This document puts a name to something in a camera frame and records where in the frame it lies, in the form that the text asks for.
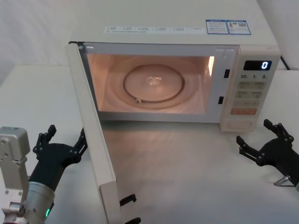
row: green led light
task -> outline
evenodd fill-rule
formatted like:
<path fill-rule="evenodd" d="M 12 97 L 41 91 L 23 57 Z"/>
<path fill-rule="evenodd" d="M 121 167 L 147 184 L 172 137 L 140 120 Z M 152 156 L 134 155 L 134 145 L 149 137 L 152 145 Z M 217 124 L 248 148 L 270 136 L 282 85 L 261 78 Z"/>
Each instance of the green led light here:
<path fill-rule="evenodd" d="M 46 217 L 49 216 L 49 213 L 50 213 L 50 209 L 48 209 L 48 210 L 46 211 Z"/>

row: open microwave door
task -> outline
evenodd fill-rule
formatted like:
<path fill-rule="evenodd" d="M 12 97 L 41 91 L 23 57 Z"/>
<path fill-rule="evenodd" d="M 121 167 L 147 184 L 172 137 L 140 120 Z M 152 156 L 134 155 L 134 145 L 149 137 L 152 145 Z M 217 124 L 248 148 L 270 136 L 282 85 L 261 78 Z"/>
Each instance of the open microwave door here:
<path fill-rule="evenodd" d="M 106 224 L 121 223 L 120 200 L 118 198 L 116 178 L 98 117 L 98 110 L 88 84 L 78 45 L 71 43 L 66 47 L 71 74 L 76 89 L 77 100 L 83 122 L 93 172 Z"/>

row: microwave oven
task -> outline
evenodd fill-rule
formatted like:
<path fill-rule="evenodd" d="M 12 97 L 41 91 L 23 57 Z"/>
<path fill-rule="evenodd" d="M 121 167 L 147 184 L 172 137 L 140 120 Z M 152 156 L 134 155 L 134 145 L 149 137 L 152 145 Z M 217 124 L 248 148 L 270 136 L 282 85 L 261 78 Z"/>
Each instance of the microwave oven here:
<path fill-rule="evenodd" d="M 280 50 L 256 1 L 90 0 L 67 56 L 107 223 L 121 213 L 100 122 L 248 132 Z"/>

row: power cord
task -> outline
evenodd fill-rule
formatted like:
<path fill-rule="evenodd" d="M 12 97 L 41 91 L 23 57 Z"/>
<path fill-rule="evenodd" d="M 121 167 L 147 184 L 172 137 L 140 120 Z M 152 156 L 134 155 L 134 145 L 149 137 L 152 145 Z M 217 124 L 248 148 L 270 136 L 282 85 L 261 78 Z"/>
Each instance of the power cord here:
<path fill-rule="evenodd" d="M 287 70 L 291 70 L 290 67 L 288 66 L 288 64 L 286 63 L 285 59 L 282 57 L 282 55 L 280 56 L 280 59 L 281 59 L 282 63 L 285 65 L 285 68 Z"/>

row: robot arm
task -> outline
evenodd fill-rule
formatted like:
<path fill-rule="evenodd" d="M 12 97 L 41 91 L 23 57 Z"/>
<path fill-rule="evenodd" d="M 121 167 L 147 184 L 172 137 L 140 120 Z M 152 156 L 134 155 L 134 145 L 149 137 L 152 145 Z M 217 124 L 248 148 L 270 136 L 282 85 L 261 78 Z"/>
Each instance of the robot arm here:
<path fill-rule="evenodd" d="M 74 147 L 49 144 L 56 133 L 51 125 L 48 133 L 40 133 L 33 152 L 39 160 L 29 181 L 25 167 L 29 153 L 27 132 L 23 128 L 0 128 L 0 162 L 6 191 L 2 208 L 4 224 L 44 224 L 54 203 L 54 192 L 64 169 L 81 161 L 87 149 L 84 130 Z"/>

